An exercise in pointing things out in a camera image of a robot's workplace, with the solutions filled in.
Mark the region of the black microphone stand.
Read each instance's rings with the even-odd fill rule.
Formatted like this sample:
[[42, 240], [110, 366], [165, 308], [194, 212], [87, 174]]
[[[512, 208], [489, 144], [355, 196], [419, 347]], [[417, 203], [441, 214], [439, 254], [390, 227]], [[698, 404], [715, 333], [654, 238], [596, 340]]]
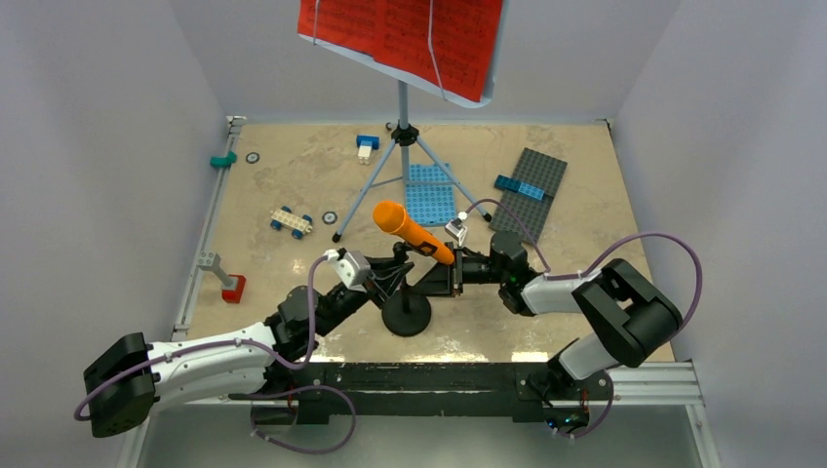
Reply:
[[425, 331], [432, 318], [429, 300], [413, 293], [407, 281], [409, 270], [399, 273], [399, 289], [392, 293], [381, 308], [381, 319], [386, 328], [395, 335], [412, 337]]

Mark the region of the orange toy microphone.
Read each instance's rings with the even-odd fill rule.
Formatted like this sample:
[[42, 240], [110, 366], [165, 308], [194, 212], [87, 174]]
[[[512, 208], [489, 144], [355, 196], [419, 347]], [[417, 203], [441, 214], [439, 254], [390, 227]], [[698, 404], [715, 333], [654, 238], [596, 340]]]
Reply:
[[403, 205], [387, 200], [379, 202], [373, 210], [373, 221], [381, 231], [401, 238], [423, 256], [445, 265], [454, 263], [453, 251], [414, 221]]

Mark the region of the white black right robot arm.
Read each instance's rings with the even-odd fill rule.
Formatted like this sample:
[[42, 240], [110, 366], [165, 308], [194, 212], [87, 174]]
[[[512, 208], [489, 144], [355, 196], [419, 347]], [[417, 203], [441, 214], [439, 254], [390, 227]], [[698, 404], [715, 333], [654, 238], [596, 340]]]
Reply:
[[552, 357], [545, 370], [524, 380], [543, 401], [580, 393], [594, 374], [635, 368], [685, 325], [685, 313], [623, 258], [602, 254], [581, 273], [549, 275], [534, 270], [520, 236], [498, 232], [488, 253], [455, 247], [450, 264], [437, 262], [413, 286], [421, 296], [458, 296], [467, 284], [498, 287], [513, 314], [535, 317], [579, 312], [592, 329]]

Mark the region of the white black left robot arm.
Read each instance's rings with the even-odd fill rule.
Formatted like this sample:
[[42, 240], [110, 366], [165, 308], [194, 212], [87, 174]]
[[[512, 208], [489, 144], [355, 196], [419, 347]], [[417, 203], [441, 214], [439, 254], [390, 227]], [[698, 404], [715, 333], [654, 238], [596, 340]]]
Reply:
[[218, 395], [277, 399], [291, 374], [306, 368], [319, 337], [371, 302], [383, 305], [412, 264], [390, 257], [328, 251], [314, 264], [331, 265], [339, 281], [315, 290], [315, 274], [292, 288], [266, 319], [236, 331], [187, 341], [149, 342], [121, 336], [83, 372], [85, 399], [73, 417], [98, 439], [139, 426], [151, 413]]

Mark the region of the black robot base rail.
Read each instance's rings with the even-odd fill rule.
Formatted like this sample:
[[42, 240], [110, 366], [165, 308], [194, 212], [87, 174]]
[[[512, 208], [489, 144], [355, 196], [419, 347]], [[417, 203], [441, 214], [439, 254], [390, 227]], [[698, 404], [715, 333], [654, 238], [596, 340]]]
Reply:
[[265, 384], [234, 402], [252, 404], [257, 425], [326, 424], [333, 415], [506, 417], [543, 422], [573, 433], [598, 417], [613, 395], [600, 370], [572, 380], [528, 363], [312, 363], [302, 370], [271, 366]]

